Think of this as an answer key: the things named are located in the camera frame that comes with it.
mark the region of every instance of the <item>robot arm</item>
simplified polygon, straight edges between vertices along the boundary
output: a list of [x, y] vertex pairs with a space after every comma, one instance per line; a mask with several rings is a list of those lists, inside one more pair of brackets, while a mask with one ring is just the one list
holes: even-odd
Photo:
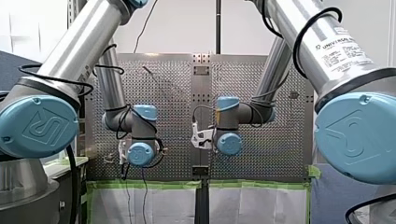
[[[78, 95], [108, 46], [117, 27], [128, 22], [147, 0], [91, 0], [62, 40], [41, 65], [39, 77], [22, 77], [0, 104], [0, 154], [15, 158], [44, 158], [62, 151], [78, 133]], [[100, 63], [114, 65], [109, 49]], [[97, 71], [104, 95], [104, 122], [112, 131], [135, 132], [130, 162], [145, 165], [155, 154], [152, 105], [127, 106], [120, 75]]]
[[216, 149], [232, 156], [240, 152], [242, 140], [239, 124], [271, 122], [275, 118], [274, 102], [279, 87], [286, 81], [290, 69], [291, 51], [286, 42], [277, 38], [271, 48], [264, 72], [250, 103], [240, 103], [238, 97], [219, 97], [217, 100], [217, 125], [198, 132], [198, 123], [192, 124], [192, 144], [200, 149]]
[[380, 68], [319, 0], [251, 0], [293, 51], [318, 94], [315, 137], [339, 172], [372, 184], [396, 182], [394, 68]]

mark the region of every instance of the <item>black cable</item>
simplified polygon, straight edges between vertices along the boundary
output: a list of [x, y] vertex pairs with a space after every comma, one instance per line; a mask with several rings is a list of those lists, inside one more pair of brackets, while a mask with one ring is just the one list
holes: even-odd
[[143, 183], [145, 184], [145, 188], [146, 188], [145, 197], [143, 198], [143, 220], [145, 221], [145, 224], [147, 224], [147, 221], [146, 221], [146, 199], [148, 197], [149, 188], [148, 188], [148, 183], [146, 182], [144, 168], [142, 168], [142, 179], [143, 179]]
[[213, 108], [212, 106], [209, 106], [209, 105], [198, 105], [198, 106], [196, 106], [196, 107], [194, 108], [194, 110], [192, 111], [192, 122], [195, 122], [195, 112], [196, 112], [196, 110], [197, 110], [198, 108], [206, 108], [206, 109], [210, 109], [210, 110], [213, 110], [213, 111], [216, 110], [215, 108]]
[[148, 22], [149, 22], [149, 18], [151, 17], [151, 13], [154, 10], [155, 5], [157, 5], [157, 2], [158, 2], [158, 0], [155, 0], [154, 4], [152, 5], [152, 8], [151, 8], [151, 10], [148, 13], [148, 17], [146, 18], [145, 24], [143, 25], [143, 29], [142, 29], [142, 31], [140, 32], [139, 36], [136, 39], [136, 45], [134, 46], [134, 53], [136, 53], [136, 51], [137, 51], [137, 47], [139, 46], [140, 37], [142, 37], [143, 33], [145, 33], [146, 26], [148, 25]]
[[274, 28], [274, 25], [272, 24], [272, 22], [270, 21], [271, 19], [269, 19], [269, 18], [267, 18], [266, 17], [266, 15], [265, 15], [265, 2], [266, 2], [267, 0], [263, 0], [262, 1], [262, 21], [264, 22], [264, 24], [265, 24], [265, 26], [267, 27], [267, 29], [269, 30], [269, 31], [271, 31], [274, 35], [277, 35], [278, 37], [280, 37], [280, 38], [283, 38], [283, 36], [282, 36], [282, 34], [280, 33], [280, 32], [278, 32], [278, 31], [276, 31], [275, 30], [275, 28]]
[[74, 85], [78, 85], [78, 86], [88, 87], [89, 88], [88, 91], [80, 93], [78, 96], [85, 96], [85, 95], [90, 94], [93, 91], [93, 85], [91, 85], [89, 83], [71, 81], [71, 80], [67, 80], [67, 79], [63, 79], [63, 78], [57, 78], [57, 77], [41, 76], [41, 75], [39, 75], [39, 74], [37, 74], [35, 72], [31, 72], [31, 71], [26, 70], [26, 69], [30, 69], [30, 68], [39, 68], [39, 67], [41, 67], [41, 64], [26, 64], [26, 65], [19, 66], [18, 70], [20, 70], [24, 74], [27, 74], [27, 75], [30, 75], [30, 76], [33, 76], [33, 77], [38, 77], [38, 78], [41, 78], [41, 79], [51, 80], [51, 81], [59, 81], [59, 82], [63, 82], [63, 83], [74, 84]]
[[72, 178], [72, 207], [70, 213], [70, 224], [76, 223], [77, 212], [78, 212], [78, 170], [76, 166], [76, 159], [74, 157], [73, 148], [69, 145], [66, 148], [67, 156], [70, 162], [70, 172]]
[[[102, 56], [103, 56], [108, 50], [110, 50], [110, 49], [112, 49], [112, 48], [116, 48], [116, 47], [117, 47], [117, 44], [112, 44], [112, 45], [107, 46], [107, 47], [105, 48], [105, 50], [103, 51]], [[123, 74], [125, 73], [125, 70], [124, 70], [123, 68], [119, 67], [119, 66], [112, 66], [112, 65], [105, 65], [105, 64], [96, 64], [95, 67], [107, 68], [107, 69], [116, 69], [116, 70], [119, 70], [119, 74], [120, 74], [120, 75], [123, 75]], [[95, 77], [98, 77], [98, 76], [96, 75], [96, 73], [95, 73], [95, 69], [92, 70], [92, 74], [93, 74]]]
[[318, 19], [322, 18], [325, 16], [326, 13], [328, 12], [335, 12], [338, 14], [338, 21], [342, 21], [343, 19], [343, 13], [338, 7], [328, 7], [320, 11], [317, 15], [313, 16], [311, 19], [308, 20], [306, 25], [303, 27], [303, 29], [300, 31], [300, 33], [297, 35], [294, 47], [293, 47], [293, 62], [296, 70], [300, 73], [301, 76], [306, 78], [306, 74], [303, 71], [303, 69], [300, 66], [300, 59], [299, 59], [299, 54], [300, 54], [300, 46], [303, 42], [303, 38], [305, 33], [311, 28], [315, 22], [317, 22]]
[[363, 207], [365, 207], [365, 206], [374, 204], [374, 203], [385, 203], [385, 202], [388, 202], [388, 201], [391, 201], [391, 200], [396, 200], [396, 193], [390, 194], [390, 195], [387, 195], [387, 196], [383, 196], [383, 197], [379, 197], [379, 198], [375, 198], [375, 199], [372, 199], [372, 200], [367, 201], [367, 202], [364, 202], [364, 203], [359, 203], [359, 204], [357, 204], [357, 205], [355, 205], [355, 206], [349, 208], [349, 209], [346, 211], [346, 223], [347, 223], [347, 224], [352, 224], [352, 222], [351, 222], [351, 220], [349, 219], [349, 217], [350, 217], [350, 215], [351, 215], [352, 213], [354, 213], [356, 210], [358, 210], [358, 209], [360, 209], [360, 208], [363, 208]]
[[145, 121], [153, 130], [155, 133], [158, 132], [157, 128], [149, 122], [149, 120], [143, 118], [139, 113], [137, 113], [137, 111], [135, 111], [133, 108], [131, 108], [132, 112], [134, 112], [139, 118], [141, 118], [143, 121]]
[[289, 77], [289, 73], [287, 73], [285, 75], [283, 80], [273, 90], [268, 91], [268, 92], [266, 92], [264, 94], [261, 94], [261, 95], [252, 96], [251, 97], [251, 102], [253, 102], [256, 105], [261, 105], [261, 106], [266, 106], [266, 107], [273, 106], [273, 103], [275, 103], [276, 101], [267, 102], [267, 101], [261, 101], [261, 100], [256, 100], [256, 99], [262, 98], [264, 96], [267, 96], [269, 94], [272, 94], [272, 93], [278, 91], [285, 84], [285, 82], [288, 80], [288, 77]]
[[[131, 107], [132, 107], [132, 106], [131, 106], [130, 104], [128, 104], [128, 105], [127, 105], [127, 109], [124, 111], [123, 115], [119, 117], [119, 127], [117, 127], [117, 130], [116, 130], [116, 138], [117, 138], [117, 140], [121, 140], [121, 139], [124, 138], [126, 135], [128, 135], [128, 132], [125, 132], [125, 131], [122, 129], [122, 123], [125, 121], [126, 116], [128, 115], [128, 113], [129, 113]], [[125, 132], [125, 134], [124, 134], [123, 136], [119, 136], [119, 132]]]

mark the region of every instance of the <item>green tape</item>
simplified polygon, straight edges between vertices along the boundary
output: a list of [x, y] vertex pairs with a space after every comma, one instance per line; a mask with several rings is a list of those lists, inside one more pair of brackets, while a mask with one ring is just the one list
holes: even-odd
[[[199, 181], [146, 181], [148, 189], [198, 189]], [[143, 180], [101, 180], [87, 183], [89, 189], [144, 189]]]
[[309, 183], [281, 183], [258, 180], [210, 180], [210, 188], [307, 189]]
[[314, 165], [309, 165], [308, 166], [308, 172], [310, 177], [314, 177], [315, 179], [319, 179], [321, 175], [321, 171], [319, 170], [318, 167]]

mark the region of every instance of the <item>perforated metal panel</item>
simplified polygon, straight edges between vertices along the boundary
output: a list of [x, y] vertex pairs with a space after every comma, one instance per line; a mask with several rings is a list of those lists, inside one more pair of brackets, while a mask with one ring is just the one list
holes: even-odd
[[[155, 168], [145, 172], [151, 180], [191, 180], [191, 117], [190, 75], [191, 55], [121, 54], [120, 66], [127, 103], [155, 105], [158, 109], [158, 137], [169, 148], [168, 155]], [[103, 128], [102, 96], [95, 80], [92, 98], [93, 133], [96, 157], [90, 162], [89, 179], [109, 179], [120, 176], [118, 140], [115, 133]], [[115, 163], [104, 162], [104, 157], [116, 152]], [[141, 178], [141, 169], [132, 168], [130, 178]]]
[[[305, 167], [311, 162], [313, 91], [294, 69], [278, 95], [276, 121], [261, 129], [241, 125], [244, 141], [241, 155], [228, 158], [212, 153], [208, 159], [196, 153], [198, 149], [191, 149], [191, 104], [200, 99], [193, 97], [191, 89], [202, 86], [202, 91], [195, 91], [205, 96], [210, 94], [213, 104], [221, 95], [236, 95], [242, 102], [248, 102], [259, 83], [265, 59], [263, 56], [211, 55], [209, 77], [212, 78], [201, 76], [203, 81], [193, 74], [192, 55], [119, 56], [120, 66], [126, 71], [122, 79], [127, 102], [157, 106], [158, 135], [169, 148], [169, 155], [163, 162], [146, 171], [147, 179], [191, 180], [191, 167], [199, 161], [210, 164], [210, 177], [215, 179], [304, 181]], [[87, 150], [92, 155], [87, 177], [93, 180], [117, 178], [120, 176], [118, 141], [115, 133], [102, 127], [102, 97], [98, 83], [94, 84], [95, 92], [92, 100], [88, 98], [86, 107]], [[291, 94], [298, 94], [298, 97], [291, 99]], [[203, 123], [211, 122], [210, 116], [207, 119]], [[105, 163], [104, 158], [112, 153], [114, 163]], [[130, 170], [130, 177], [140, 179], [140, 169]]]
[[[214, 55], [211, 63], [213, 96], [234, 95], [248, 103], [260, 81], [263, 57]], [[302, 181], [312, 148], [306, 130], [312, 132], [313, 92], [307, 85], [292, 68], [277, 96], [275, 121], [260, 129], [240, 125], [242, 153], [235, 157], [212, 153], [211, 178]]]

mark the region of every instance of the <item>white wall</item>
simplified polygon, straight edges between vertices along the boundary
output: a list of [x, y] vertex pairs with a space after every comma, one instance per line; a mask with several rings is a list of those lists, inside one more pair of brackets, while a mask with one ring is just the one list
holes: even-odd
[[[224, 54], [268, 54], [274, 36], [255, 6], [244, 0], [222, 1]], [[118, 53], [132, 53], [154, 0], [137, 10], [115, 34]], [[137, 52], [192, 53], [216, 50], [216, 0], [159, 0]]]
[[67, 0], [0, 0], [0, 50], [43, 62], [67, 30]]

